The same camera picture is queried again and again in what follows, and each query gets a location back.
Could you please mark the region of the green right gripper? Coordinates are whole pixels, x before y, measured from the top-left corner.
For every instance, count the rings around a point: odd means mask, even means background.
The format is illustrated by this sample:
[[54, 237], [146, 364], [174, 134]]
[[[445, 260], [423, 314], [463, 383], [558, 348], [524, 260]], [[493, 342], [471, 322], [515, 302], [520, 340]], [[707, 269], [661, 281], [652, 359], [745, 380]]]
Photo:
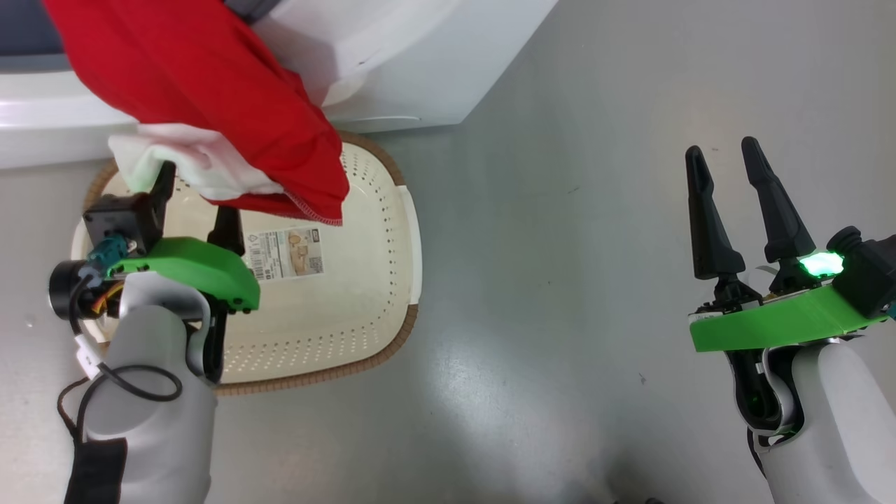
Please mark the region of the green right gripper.
[[[759, 141], [752, 136], [743, 137], [741, 150], [748, 181], [756, 190], [764, 219], [766, 261], [801, 258], [801, 267], [822, 283], [742, 311], [690, 314], [694, 350], [724, 352], [790, 347], [839, 338], [889, 319], [889, 307], [864, 318], [833, 289], [833, 278], [843, 272], [843, 258], [828, 251], [810, 255], [816, 251], [816, 243]], [[700, 147], [690, 146], [686, 150], [685, 166], [694, 277], [700, 280], [735, 277], [746, 270], [746, 264], [743, 256], [732, 248], [720, 219], [713, 199], [713, 177]]]

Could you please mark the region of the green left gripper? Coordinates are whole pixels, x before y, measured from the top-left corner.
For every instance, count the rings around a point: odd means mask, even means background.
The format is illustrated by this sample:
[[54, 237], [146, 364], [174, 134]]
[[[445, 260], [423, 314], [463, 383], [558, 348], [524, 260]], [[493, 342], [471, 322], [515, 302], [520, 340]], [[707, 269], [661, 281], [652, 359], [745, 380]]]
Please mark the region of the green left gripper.
[[[163, 162], [150, 189], [154, 211], [165, 211], [175, 191], [176, 164]], [[228, 316], [256, 312], [260, 284], [244, 264], [242, 214], [217, 207], [208, 243], [196, 238], [163, 238], [144, 255], [115, 266], [125, 274], [118, 319], [143, 306], [164, 307], [183, 323], [198, 322], [188, 336], [188, 369], [212, 384], [221, 382]]]

